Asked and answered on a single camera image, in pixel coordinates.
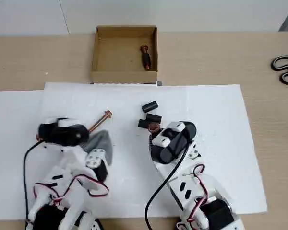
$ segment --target wooden table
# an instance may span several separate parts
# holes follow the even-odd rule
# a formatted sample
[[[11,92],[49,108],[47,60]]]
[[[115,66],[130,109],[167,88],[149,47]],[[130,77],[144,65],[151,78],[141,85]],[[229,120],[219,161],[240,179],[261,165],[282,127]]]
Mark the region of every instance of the wooden table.
[[[161,33],[158,45],[159,80],[165,85],[241,85],[268,201],[268,212],[243,215],[244,225],[288,229],[288,86],[269,67],[272,58],[288,54],[288,33]],[[0,90],[89,82],[92,50],[93,35],[0,37]],[[155,230],[171,230],[175,222],[151,220]],[[143,218],[102,223],[106,230],[147,229]],[[23,227],[23,221],[0,221],[0,229]]]

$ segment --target wire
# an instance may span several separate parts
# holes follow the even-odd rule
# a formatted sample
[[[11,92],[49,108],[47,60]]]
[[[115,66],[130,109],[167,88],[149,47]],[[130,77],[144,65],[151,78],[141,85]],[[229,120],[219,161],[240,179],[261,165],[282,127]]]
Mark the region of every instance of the wire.
[[[25,199],[25,227],[24,229],[26,229],[26,227],[28,226],[28,216],[29,216],[29,207],[28,207],[28,192],[27,192],[27,183],[26,183],[26,177],[25,177],[25,162],[27,159],[27,156],[29,154],[29,152],[31,150],[33,150],[35,147],[37,147],[38,145],[40,145],[41,143],[43,143],[43,140],[40,140],[39,142],[37,142],[35,145],[33,145],[31,148],[29,148],[27,150],[27,152],[24,155],[24,161],[23,161],[23,180],[24,180],[24,199]]]
[[[34,194],[35,198],[37,197],[36,190],[35,190],[36,185],[40,185],[42,187],[50,189],[52,192],[55,193],[56,197],[59,197],[59,193],[54,188],[50,187],[49,185],[44,184],[44,183],[35,183],[33,186],[33,194]]]
[[[203,171],[205,170],[205,165],[204,164],[197,164],[194,168],[193,168],[193,175],[194,177],[196,177],[199,182],[200,182],[200,185],[201,187],[203,188],[203,191],[204,191],[204,195],[205,195],[205,198],[201,198],[199,201],[196,202],[196,205],[194,206],[194,208],[192,209],[188,219],[187,219],[187,222],[189,223],[190,227],[192,230],[197,230],[196,228],[194,228],[192,226],[192,222],[194,222],[194,214],[195,214],[195,211],[202,205],[202,204],[205,204],[207,201],[208,201],[208,198],[209,198],[209,193],[208,193],[208,190],[207,188],[205,187],[204,183],[202,182],[202,180],[197,176],[197,174],[195,173],[195,170],[198,168],[198,167],[202,167],[201,170],[199,171],[199,173],[203,173]]]
[[[88,179],[88,180],[90,180],[90,181],[92,181],[92,182],[94,182],[94,183],[96,183],[96,184],[99,184],[99,185],[103,186],[103,187],[107,190],[106,193],[104,193],[104,194],[97,194],[97,195],[96,195],[96,194],[91,194],[90,190],[87,190],[87,192],[88,192],[88,194],[90,195],[90,197],[102,197],[102,196],[106,196],[106,195],[108,194],[109,188],[108,188],[104,183],[102,183],[102,182],[100,182],[100,181],[98,181],[98,180],[95,180],[95,179],[93,179],[92,177],[89,177],[89,176],[87,176],[87,175],[85,175],[85,174],[79,174],[79,175],[76,175],[76,176],[73,177],[72,181],[70,182],[69,186],[67,187],[67,189],[66,189],[66,191],[63,193],[63,195],[62,195],[62,196],[59,196],[59,195],[58,195],[56,198],[53,199],[53,201],[54,201],[54,202],[60,202],[60,201],[66,196],[66,194],[69,192],[69,190],[70,190],[70,188],[71,188],[71,185],[73,184],[73,182],[74,182],[78,177],[85,177],[86,179]]]
[[[168,177],[164,180],[164,182],[159,186],[159,188],[157,188],[157,190],[154,192],[154,194],[151,196],[151,198],[149,199],[149,201],[146,204],[145,207],[145,222],[146,225],[148,227],[149,230],[153,230],[152,227],[150,226],[149,220],[148,220],[148,209],[150,204],[152,203],[152,201],[154,200],[155,196],[161,191],[161,189],[168,183],[168,181],[170,180],[170,178],[175,174],[175,172],[177,171],[177,169],[179,168],[179,166],[181,165],[183,159],[185,158],[185,156],[187,155],[188,149],[189,149],[189,145],[191,144],[191,140],[190,140],[190,134],[188,132],[187,129],[185,129],[185,138],[187,139],[187,143],[186,143],[186,147],[184,149],[184,152],[181,156],[181,158],[179,159],[178,163],[176,164],[176,166],[174,167],[174,169],[170,172],[170,174],[168,175]]]

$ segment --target cardboard box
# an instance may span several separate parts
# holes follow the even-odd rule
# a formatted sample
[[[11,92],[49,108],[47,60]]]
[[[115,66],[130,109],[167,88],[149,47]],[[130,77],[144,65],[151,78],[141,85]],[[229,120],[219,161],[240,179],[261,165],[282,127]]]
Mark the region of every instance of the cardboard box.
[[[142,64],[141,45],[148,45],[152,68]],[[93,53],[94,83],[151,83],[157,81],[155,26],[98,26]]]

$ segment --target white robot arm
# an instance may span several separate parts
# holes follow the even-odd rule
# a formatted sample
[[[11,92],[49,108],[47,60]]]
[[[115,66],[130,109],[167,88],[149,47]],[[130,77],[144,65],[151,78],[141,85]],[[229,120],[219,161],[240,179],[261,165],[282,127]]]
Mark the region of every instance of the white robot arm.
[[[108,194],[104,181],[112,162],[107,131],[89,134],[77,120],[49,120],[39,127],[38,138],[45,150],[62,155],[47,176],[34,184],[35,202],[26,230],[102,230],[102,225],[86,206],[86,199]]]
[[[181,210],[177,229],[244,230],[228,193],[212,176],[204,174],[204,160],[194,142],[195,125],[171,122],[161,130],[152,124],[149,130],[152,160],[161,176],[168,179],[167,186]]]

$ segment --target black scissors handle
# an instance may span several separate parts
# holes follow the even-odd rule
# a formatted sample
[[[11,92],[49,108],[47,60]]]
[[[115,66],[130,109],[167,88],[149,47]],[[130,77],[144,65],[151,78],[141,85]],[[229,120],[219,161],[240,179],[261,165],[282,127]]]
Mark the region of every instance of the black scissors handle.
[[[288,70],[288,64],[285,64],[283,66],[278,66],[277,62],[280,60],[288,60],[288,55],[282,55],[279,57],[276,57],[272,62],[271,62],[271,69],[274,71],[282,71],[282,70]],[[286,73],[283,73],[280,75],[279,80],[288,85],[288,80],[286,80],[286,77],[288,77],[288,71]]]
[[[288,70],[288,64],[285,64],[283,66],[277,66],[277,62],[280,60],[288,60],[288,55],[283,55],[276,57],[272,62],[271,62],[271,69],[274,71],[282,71],[282,70]]]

